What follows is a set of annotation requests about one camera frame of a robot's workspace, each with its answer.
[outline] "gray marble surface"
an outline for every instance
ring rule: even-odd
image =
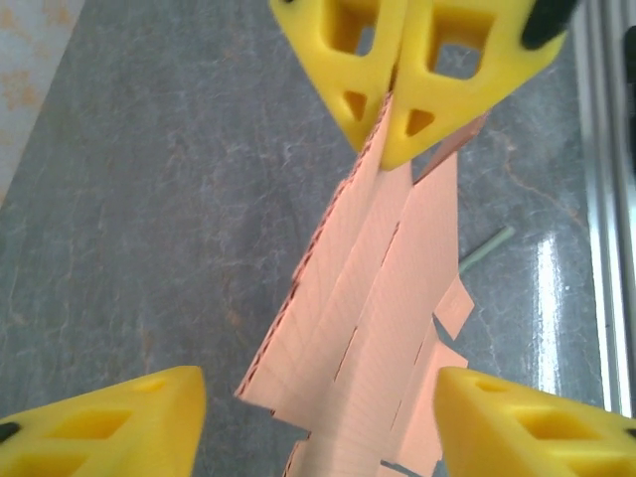
[[[571,45],[461,153],[471,367],[601,404]],[[266,2],[87,0],[0,211],[0,415],[204,368],[194,475],[277,476],[234,400],[354,154]]]

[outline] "triangular hole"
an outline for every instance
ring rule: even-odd
[[[422,111],[420,109],[412,109],[408,114],[406,135],[408,137],[414,136],[428,124],[433,122],[434,119],[435,116],[433,116],[430,112]]]
[[[351,113],[356,118],[357,121],[362,119],[362,116],[365,114],[365,106],[367,105],[367,97],[359,92],[353,91],[345,91],[344,94],[345,101],[347,101],[347,105],[349,109],[351,109]]]

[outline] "cardboard piece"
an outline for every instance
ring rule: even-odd
[[[466,366],[432,316],[456,336],[473,306],[458,272],[456,150],[484,118],[449,136],[413,184],[409,164],[379,170],[391,102],[237,390],[310,431],[288,477],[395,474],[381,460],[430,474],[441,457],[435,376]]]

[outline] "corrugated cardboard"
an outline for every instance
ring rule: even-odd
[[[354,169],[337,189],[237,396],[310,431],[286,476],[422,475],[441,457],[432,393],[442,345],[472,309],[458,274],[456,150],[479,118],[449,136],[413,184],[410,165],[379,170],[388,97]]]

